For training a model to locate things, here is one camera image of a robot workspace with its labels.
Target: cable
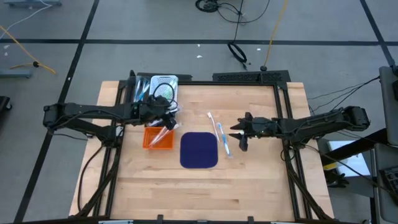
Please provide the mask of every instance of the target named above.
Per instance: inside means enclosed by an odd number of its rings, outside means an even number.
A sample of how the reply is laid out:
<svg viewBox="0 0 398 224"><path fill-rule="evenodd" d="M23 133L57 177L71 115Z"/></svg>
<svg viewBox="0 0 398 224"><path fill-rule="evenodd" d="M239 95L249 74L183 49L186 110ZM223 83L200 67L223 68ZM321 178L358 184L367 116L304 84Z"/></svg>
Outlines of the cable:
<svg viewBox="0 0 398 224"><path fill-rule="evenodd" d="M11 25L6 29L6 31L8 31L9 29L11 29L11 27L15 26L16 24L18 24L18 23L20 23L20 22L24 22L25 20L31 18L32 16L36 15L36 14L39 13L40 11L43 11L44 9L48 9L48 8L50 8L50 7L52 6L52 5L50 5L50 4L44 3L43 0L39 0L39 1L42 2L46 7L43 7L43 8L41 8L41 9L35 11L34 13L32 13L30 16L26 17L25 19L21 19L20 21L11 24ZM6 32L4 32L4 33L0 36L0 40L4 37L4 35L6 35Z"/></svg>
<svg viewBox="0 0 398 224"><path fill-rule="evenodd" d="M288 1L289 1L289 0L285 0L285 2L284 2L284 6L283 6L282 10L281 10L280 13L279 13L279 18L278 18L278 20L277 20L277 22L276 22L276 25L275 25L275 27L274 27L274 31L272 31L271 38L270 38L270 40L269 40L269 46L268 46L268 51L267 51L267 57L266 57L266 61L264 62L264 67L263 67L263 69L265 69L265 70L267 70L267 67L266 67L266 66L267 66L267 62L268 62L268 59L269 59L269 54L270 54L270 52L271 52L272 41L274 40L274 37L275 37L275 34L276 34L276 30L278 29L279 23L280 23L280 21L282 20L282 17L284 16L284 13L285 13L285 10L286 10Z"/></svg>
<svg viewBox="0 0 398 224"><path fill-rule="evenodd" d="M373 78L372 80L370 80L370 81L367 81L366 83L363 83L361 86L359 86L359 87L357 87L352 93L350 93L348 96L346 96L343 100L341 100L333 109L335 109L338 105L340 105L343 101L345 101L349 96L351 96L352 94L354 94L357 90L359 90L362 86L365 86L365 85L367 85L367 84L369 84L369 83L371 83L371 82L373 82L374 80L378 80L380 77L376 77L376 78Z"/></svg>
<svg viewBox="0 0 398 224"><path fill-rule="evenodd" d="M35 57L33 57L25 48L24 48L24 46L22 46L22 44L20 44L19 42L18 42L18 40L16 40L10 33L8 33L8 31L5 29L5 28L3 28L2 26L0 26L0 29L2 29L3 31L4 31L4 33L5 34L7 34L34 62L33 62L33 66L34 67L43 67L43 68L45 68L45 69L47 69L48 71L50 71L51 73L53 73L54 75L56 75L57 73L55 72L55 70L54 69L52 69L52 68L50 68L50 67L48 67L48 66L46 66L46 65L44 65L43 63L41 63L41 62L39 62L39 60L37 60ZM13 66L13 67L11 67L11 69L12 68L18 68L18 67L22 67L22 66L25 66L26 64L23 64L23 65L16 65L16 66Z"/></svg>
<svg viewBox="0 0 398 224"><path fill-rule="evenodd" d="M94 152L94 154L88 159L88 161L86 162L85 166L83 167L83 169L81 170L81 174L80 174L80 180L79 180L79 187L77 190L77 209L79 210L79 212L81 211L81 207L80 207L80 196L81 196L81 187L83 185L83 176L85 174L85 171L88 167L88 164L94 159L94 157L96 155L98 155L98 153L100 153L101 149L103 148L103 145L101 145L99 147L99 149L97 151Z"/></svg>
<svg viewBox="0 0 398 224"><path fill-rule="evenodd" d="M241 7L239 8L238 22L236 23L235 37L234 37L233 42L235 42L235 40L236 40L236 34L238 34L239 23L240 23L240 20L241 20L241 11L242 11L242 7L243 7L243 0L241 1Z"/></svg>
<svg viewBox="0 0 398 224"><path fill-rule="evenodd" d="M333 92L330 92L330 93L322 94L322 95L319 95L319 96L316 96L316 97L313 97L313 98L308 98L308 100L315 100L315 99L323 97L323 96L328 96L328 95L331 95L331 94L334 94L334 93L339 93L341 91L344 91L344 90L347 90L347 89L350 89L350 88L354 88L354 87L357 87L357 86L362 85L362 84L364 84L364 83L360 83L360 84L357 84L357 85L354 85L354 86L349 86L349 87L344 88L342 90L337 90L337 91L333 91Z"/></svg>
<svg viewBox="0 0 398 224"><path fill-rule="evenodd" d="M203 7L200 7L200 3L202 1L205 1L206 4ZM219 8L217 0L197 0L195 2L195 6L202 12L215 12Z"/></svg>
<svg viewBox="0 0 398 224"><path fill-rule="evenodd" d="M155 90L154 90L154 96L155 96L155 94L156 94L156 90L159 88L159 87L161 87L162 85L167 85L167 86L169 86L171 89L172 89L172 100L174 100L174 97L175 97L175 92L174 92L174 88L173 88L173 86L172 85L170 85L169 83L161 83L161 84L159 84L156 88L155 88Z"/></svg>
<svg viewBox="0 0 398 224"><path fill-rule="evenodd" d="M52 134L52 136L65 136L65 137L72 138L72 139L76 139L76 140L87 141L87 139L83 139L83 138L78 138L78 137L70 136L70 135L68 135L68 134Z"/></svg>
<svg viewBox="0 0 398 224"><path fill-rule="evenodd" d="M80 116L82 116L82 115L84 115L84 114L87 114L87 113L91 113L91 112L101 112L101 113L110 114L110 115L114 116L115 118L120 119L121 121L123 120L123 118L120 117L119 115L114 114L114 113L111 113L111 112L108 112L108 111L103 111L103 110L89 110L89 111L85 111L85 112L82 112L82 113L79 113L79 114L74 115L73 117L69 118L67 121L65 121L65 122L63 122L63 123L57 125L56 127L52 128L52 129L57 129L57 128L59 128L59 127L62 127L62 126L64 126L64 125L68 124L70 121L72 121L72 120L74 120L74 119L77 119L78 117L80 117ZM64 117L66 117L66 115L61 116L58 120L56 120L55 123L57 123L58 121L60 121L60 120L61 120L62 118L64 118Z"/></svg>
<svg viewBox="0 0 398 224"><path fill-rule="evenodd" d="M254 21L259 20L259 19L266 13L270 1L271 1L271 0L268 0L267 5L266 5L266 8L263 10L263 12L260 14L260 16L257 17L257 18L255 18L255 19L252 19L252 20L250 20L250 21L240 21L240 20L238 20L238 21L231 21L231 20L225 18L225 17L220 13L220 9L218 9L217 12L218 12L218 14L219 14L224 20L226 20L226 21L228 21L228 22L239 23L239 24L248 24L248 23L250 23L250 22L254 22ZM242 14L242 12L241 12L241 11L238 11L238 10L236 9L236 14L239 15L239 14Z"/></svg>
<svg viewBox="0 0 398 224"><path fill-rule="evenodd" d="M338 162L338 163L340 163L341 165L347 167L349 170L353 171L353 172L354 172L355 174L357 174L358 176L360 176L360 177L366 179L366 180L367 180L370 184L372 184L374 187L379 187L380 189L383 189L383 190L385 190L387 193L389 193L389 194L391 195L391 197L394 197L394 198L398 199L398 195L397 195L397 194L395 194L394 192L390 191L389 189L387 189L387 188L385 188L385 187L379 185L379 184L376 183L375 181L373 181L373 180L371 180L371 179L365 177L364 175L360 174L358 171L354 170L354 169L351 168L349 165L347 165L347 164L345 164L345 163L343 163L343 162L341 162L341 161L338 161L338 160L336 160L336 159L334 159L334 158L332 158L332 157L330 157L330 156L328 156L328 155L326 155L326 154L320 152L318 149L316 149L316 148L314 148L314 147L312 147L312 146L309 146L309 145L307 145L307 144L305 144L305 145L308 146L310 149L313 149L314 151L316 151L317 153L319 153L319 155L325 156L326 158L332 160L333 162Z"/></svg>
<svg viewBox="0 0 398 224"><path fill-rule="evenodd" d="M117 138L120 138L120 136L121 136L121 134L122 134L123 132L124 132L124 127L123 127L122 130L120 130L120 132L119 132ZM86 171L86 169L87 169L87 167L88 167L88 164L91 162L91 160L94 159L94 157L96 157L96 156L98 155L98 153L101 151L101 149L102 149L103 147L104 147L104 146L101 145L101 146L99 147L99 149L98 149L96 152L94 152L94 154L87 160L85 166L84 166L83 169L81 170L80 180L79 180L79 186L78 186L78 192L77 192L77 208L78 208L79 213L81 212L80 200L81 200L81 188L82 188L82 185L83 185L83 176L84 176L84 173L85 173L85 171ZM113 168L114 165L115 165L116 159L117 159L117 158L115 157L115 158L114 158L114 162L113 162L114 164L112 165L112 168ZM109 172L108 172L107 175L109 175L109 174L113 171L112 168L109 170Z"/></svg>
<svg viewBox="0 0 398 224"><path fill-rule="evenodd" d="M280 159L282 159L282 161L284 161L284 162L286 162L286 160L282 157L282 154L283 154L283 152L285 151L285 149L282 149L281 150L281 152L280 152ZM294 159L296 157L296 151L295 150L293 150L293 156L291 157L291 158L289 158L289 162L290 161L292 161L292 159Z"/></svg>
<svg viewBox="0 0 398 224"><path fill-rule="evenodd" d="M356 90L356 88L354 88L354 89L352 89L352 90L350 90L350 91L348 91L348 92L346 92L346 93L344 93L344 94L341 94L340 96L337 96L336 98L332 99L331 101L329 101L329 102L327 102L327 103L324 103L324 104L318 106L317 108L315 108L314 112L315 112L316 110L318 110L319 108L321 108L321 107L324 107L324 106L326 106L326 105L329 105L330 103L332 103L333 101L337 100L338 98L340 98L340 97L342 97L342 96L345 96L345 95L347 95L347 94L352 93L352 92L355 91L355 90Z"/></svg>
<svg viewBox="0 0 398 224"><path fill-rule="evenodd" d="M344 132L344 133L341 133L340 131L337 131L337 133L342 134L342 135L347 136L347 137L350 137L350 138L355 138L355 139L366 139L366 140L371 141L371 142L374 142L374 143L382 144L382 143L377 142L377 141L375 141L375 140L372 140L372 139L369 139L369 138L366 138L366 137L361 137L361 136L359 136L359 135L357 135L357 134L354 134L354 133L349 133L348 131L345 131L345 130L341 130L341 131Z"/></svg>
<svg viewBox="0 0 398 224"><path fill-rule="evenodd" d="M235 9L235 11L233 11L232 9L230 9L230 8L228 8L228 7L225 7L226 9L229 9L230 11L232 11L232 12L235 12L237 15L239 14L239 10L234 6L234 5L232 5L232 4L230 4L230 3L227 3L227 2L223 2L223 3L220 3L220 4L218 4L219 5L219 7L222 7L222 5L227 5L227 6L231 6L231 7L233 7L234 9Z"/></svg>
<svg viewBox="0 0 398 224"><path fill-rule="evenodd" d="M352 90L350 90L350 91L348 91L348 92L346 92L346 93L344 93L344 94L342 94L342 95L340 95L340 96L337 96L336 98L332 99L331 101L329 101L329 102L327 102L327 103L324 103L324 104L318 106L317 108L314 109L314 112L315 112L317 109L319 109L319 108L321 108L321 107L323 107L323 106L329 105L330 103L332 103L333 101L337 100L338 98L340 98L340 97L345 96L345 95L348 94L348 96L347 96L346 98L344 98L342 101L340 101L340 102L333 108L333 109L335 109L338 105L340 105L343 101L345 101L345 99L347 99L349 96L351 96L352 94L354 94L354 93L355 93L356 91L358 91L360 88L362 88L363 86L365 86L365 85L367 85L367 84L369 84L369 83L371 83L371 82L373 82L374 80L377 80L377 79L379 79L379 77L373 78L373 79L371 79L371 80L369 80L369 81L367 81L367 82L365 82L365 83L358 84L358 85L360 85L360 86L358 86L358 87L356 87L356 88L353 88Z"/></svg>
<svg viewBox="0 0 398 224"><path fill-rule="evenodd" d="M172 93L173 93L173 94L172 94L172 98L171 98L171 99L167 99L167 100L170 100L171 103L174 102L174 103L175 103L175 107L174 107L174 108L171 108L171 109L169 109L169 110L172 111L172 110L177 109L177 108L178 108L178 103L174 100L175 91L174 91L173 86L170 85L169 83L161 83L161 84L159 84L159 85L155 88L153 95L155 96L156 90L157 90L160 86L162 86L162 85L167 85L167 86L169 86L169 87L172 89Z"/></svg>
<svg viewBox="0 0 398 224"><path fill-rule="evenodd" d="M308 105L308 108L310 108L310 113L312 113L312 115L315 115L314 110L312 109L311 105Z"/></svg>

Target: gray floor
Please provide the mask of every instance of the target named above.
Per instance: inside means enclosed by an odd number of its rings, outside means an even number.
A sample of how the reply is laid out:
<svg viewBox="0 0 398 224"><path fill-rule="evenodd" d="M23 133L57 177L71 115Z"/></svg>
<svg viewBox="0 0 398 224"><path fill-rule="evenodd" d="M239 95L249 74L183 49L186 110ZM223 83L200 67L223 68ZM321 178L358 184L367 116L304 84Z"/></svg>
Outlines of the gray floor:
<svg viewBox="0 0 398 224"><path fill-rule="evenodd" d="M228 2L239 5L238 0ZM366 2L384 39L398 41L398 17L395 16L398 2ZM92 3L93 0L63 1L62 7L44 10L16 25L10 32L22 39L79 39ZM245 1L245 16L249 19L256 17L265 3L261 0ZM282 3L281 0L271 0L264 17L239 28L238 39L269 39ZM7 27L33 10L0 4L0 25ZM101 0L88 38L231 39L234 29L234 24L225 22L217 13L198 11L194 1ZM377 41L359 0L290 1L276 39ZM76 44L24 46L58 74L39 68L32 69L34 77L31 79L0 80L0 95L10 96L14 104L0 128L0 223L12 222L15 217L45 136L46 130L41 124L42 108L57 101L77 47ZM240 47L251 62L248 70L258 70L264 63L268 46ZM389 47L389 50L398 60L398 47ZM0 44L1 68L28 62L31 60L16 44ZM269 70L288 69L292 81L304 82L309 98L368 81L378 76L378 68L385 65L386 58L378 46L275 45L268 63ZM67 101L96 103L101 82L125 79L130 69L136 72L186 73L193 75L194 80L211 80L216 72L243 71L226 45L86 44ZM313 100L310 104L316 108L332 98ZM328 111L335 103L317 112ZM342 104L347 105L366 108L372 121L371 127L360 135L365 136L385 126L378 82L357 91ZM327 137L347 139L339 134ZM24 221L67 217L84 148L83 141L53 138ZM347 222L370 218L367 198L343 190L331 190L330 195L336 218Z"/></svg>

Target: blue mat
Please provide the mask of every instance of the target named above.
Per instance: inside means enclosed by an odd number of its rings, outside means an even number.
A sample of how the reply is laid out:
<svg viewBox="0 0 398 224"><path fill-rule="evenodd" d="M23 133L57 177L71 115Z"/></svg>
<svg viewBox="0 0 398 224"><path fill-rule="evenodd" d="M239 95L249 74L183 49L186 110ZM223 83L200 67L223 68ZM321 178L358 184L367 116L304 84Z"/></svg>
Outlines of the blue mat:
<svg viewBox="0 0 398 224"><path fill-rule="evenodd" d="M217 165L217 139L212 133L185 133L180 147L180 163L184 168L206 169Z"/></svg>

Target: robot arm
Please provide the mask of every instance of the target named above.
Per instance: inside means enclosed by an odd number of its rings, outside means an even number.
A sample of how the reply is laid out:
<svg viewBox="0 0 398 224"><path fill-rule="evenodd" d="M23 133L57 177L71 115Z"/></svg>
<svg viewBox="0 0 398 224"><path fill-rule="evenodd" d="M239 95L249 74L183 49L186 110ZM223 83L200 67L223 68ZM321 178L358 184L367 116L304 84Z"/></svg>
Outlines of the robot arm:
<svg viewBox="0 0 398 224"><path fill-rule="evenodd" d="M168 129L173 129L176 121L174 115L168 113L170 102L163 96L150 96L147 101L125 103L117 106L91 106L76 103L57 103L44 107L43 125L56 131L69 128L83 134L97 136L108 147L117 142L117 128L114 126L98 126L80 118L114 119L117 123L143 125L161 119Z"/></svg>
<svg viewBox="0 0 398 224"><path fill-rule="evenodd" d="M248 150L248 138L275 137L288 140L290 145L303 148L314 137L347 129L364 131L370 125L365 109L349 106L301 119L292 118L253 118L246 112L244 118L238 119L239 124L232 126L240 133L229 134L239 140L239 147Z"/></svg>

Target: orange plastic tray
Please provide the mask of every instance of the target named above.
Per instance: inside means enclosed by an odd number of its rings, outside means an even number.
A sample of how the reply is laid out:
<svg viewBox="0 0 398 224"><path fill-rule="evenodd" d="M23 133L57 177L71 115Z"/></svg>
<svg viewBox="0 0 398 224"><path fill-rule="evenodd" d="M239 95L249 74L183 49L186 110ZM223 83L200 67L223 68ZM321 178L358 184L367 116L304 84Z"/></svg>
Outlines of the orange plastic tray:
<svg viewBox="0 0 398 224"><path fill-rule="evenodd" d="M144 131L144 140L142 147L144 149L173 149L174 130L171 130L162 140L149 148L150 142L160 133L163 127L146 127Z"/></svg>

